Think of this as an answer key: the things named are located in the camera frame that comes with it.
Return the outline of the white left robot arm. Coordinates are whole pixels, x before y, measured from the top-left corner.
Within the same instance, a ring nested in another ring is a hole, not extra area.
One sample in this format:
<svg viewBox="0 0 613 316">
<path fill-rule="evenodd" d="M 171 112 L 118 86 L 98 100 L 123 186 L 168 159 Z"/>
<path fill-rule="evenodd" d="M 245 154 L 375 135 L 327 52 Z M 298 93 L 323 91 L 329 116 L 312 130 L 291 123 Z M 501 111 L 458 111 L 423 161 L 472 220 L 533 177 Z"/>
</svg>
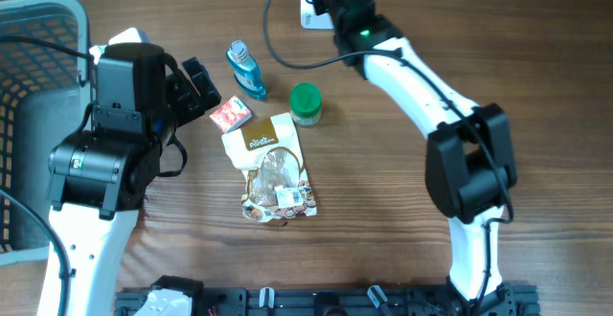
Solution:
<svg viewBox="0 0 613 316">
<path fill-rule="evenodd" d="M 95 94 L 78 128 L 49 157 L 54 239 L 37 312 L 107 315 L 128 240 L 165 148 L 221 102 L 204 65 L 177 62 L 130 28 L 88 51 Z"/>
</svg>

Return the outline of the beige nut snack pouch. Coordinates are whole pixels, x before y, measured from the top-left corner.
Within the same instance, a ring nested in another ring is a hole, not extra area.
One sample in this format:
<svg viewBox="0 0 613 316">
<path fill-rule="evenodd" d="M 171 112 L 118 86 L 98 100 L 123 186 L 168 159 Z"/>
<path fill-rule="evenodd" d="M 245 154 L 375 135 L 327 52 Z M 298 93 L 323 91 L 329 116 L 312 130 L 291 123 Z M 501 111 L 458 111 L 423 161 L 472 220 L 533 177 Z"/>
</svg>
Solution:
<svg viewBox="0 0 613 316">
<path fill-rule="evenodd" d="M 269 117 L 222 136 L 245 179 L 244 217 L 267 223 L 318 213 L 296 126 L 290 114 Z"/>
</svg>

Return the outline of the green lid jar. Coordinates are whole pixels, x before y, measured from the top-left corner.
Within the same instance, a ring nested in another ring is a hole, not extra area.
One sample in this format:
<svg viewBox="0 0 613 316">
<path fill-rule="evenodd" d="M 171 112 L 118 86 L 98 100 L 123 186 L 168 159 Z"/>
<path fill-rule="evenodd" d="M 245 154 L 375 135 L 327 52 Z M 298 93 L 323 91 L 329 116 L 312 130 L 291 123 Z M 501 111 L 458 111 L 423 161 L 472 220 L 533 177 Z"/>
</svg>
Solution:
<svg viewBox="0 0 613 316">
<path fill-rule="evenodd" d="M 312 83 L 300 83 L 290 92 L 290 115 L 298 125 L 317 124 L 321 118 L 322 105 L 322 94 L 319 88 Z"/>
</svg>

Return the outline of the blue mouthwash bottle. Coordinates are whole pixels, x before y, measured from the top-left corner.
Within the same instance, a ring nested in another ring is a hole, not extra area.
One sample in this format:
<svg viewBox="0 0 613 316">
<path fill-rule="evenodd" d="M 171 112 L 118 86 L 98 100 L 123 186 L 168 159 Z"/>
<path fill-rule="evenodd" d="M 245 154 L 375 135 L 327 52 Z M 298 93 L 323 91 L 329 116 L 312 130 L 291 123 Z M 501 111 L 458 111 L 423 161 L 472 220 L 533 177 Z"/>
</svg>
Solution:
<svg viewBox="0 0 613 316">
<path fill-rule="evenodd" d="M 267 90 L 261 79 L 261 70 L 250 55 L 247 45 L 241 40 L 235 40 L 231 43 L 226 56 L 233 68 L 238 86 L 251 98 L 264 100 Z"/>
</svg>

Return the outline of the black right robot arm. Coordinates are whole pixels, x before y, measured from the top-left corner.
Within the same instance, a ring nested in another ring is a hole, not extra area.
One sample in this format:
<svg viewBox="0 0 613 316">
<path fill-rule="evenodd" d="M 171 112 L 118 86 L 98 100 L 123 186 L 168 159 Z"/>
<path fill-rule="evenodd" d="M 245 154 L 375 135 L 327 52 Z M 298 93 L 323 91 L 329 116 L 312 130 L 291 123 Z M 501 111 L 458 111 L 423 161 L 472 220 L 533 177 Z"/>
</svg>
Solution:
<svg viewBox="0 0 613 316">
<path fill-rule="evenodd" d="M 449 220 L 449 282 L 467 315 L 485 313 L 501 284 L 497 232 L 513 221 L 517 180 L 509 121 L 495 104 L 480 106 L 453 90 L 418 56 L 374 0 L 324 0 L 334 43 L 346 63 L 384 91 L 426 140 L 425 184 Z"/>
</svg>

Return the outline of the red tissue pack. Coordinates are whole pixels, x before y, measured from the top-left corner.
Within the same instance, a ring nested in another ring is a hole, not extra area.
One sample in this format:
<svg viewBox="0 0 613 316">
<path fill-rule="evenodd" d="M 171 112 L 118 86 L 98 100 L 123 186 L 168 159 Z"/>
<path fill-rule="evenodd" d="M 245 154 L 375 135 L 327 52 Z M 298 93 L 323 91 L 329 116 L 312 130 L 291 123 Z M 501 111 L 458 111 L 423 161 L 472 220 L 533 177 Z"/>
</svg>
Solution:
<svg viewBox="0 0 613 316">
<path fill-rule="evenodd" d="M 252 111 L 237 96 L 233 96 L 210 115 L 212 122 L 228 133 L 241 127 L 252 118 Z"/>
</svg>

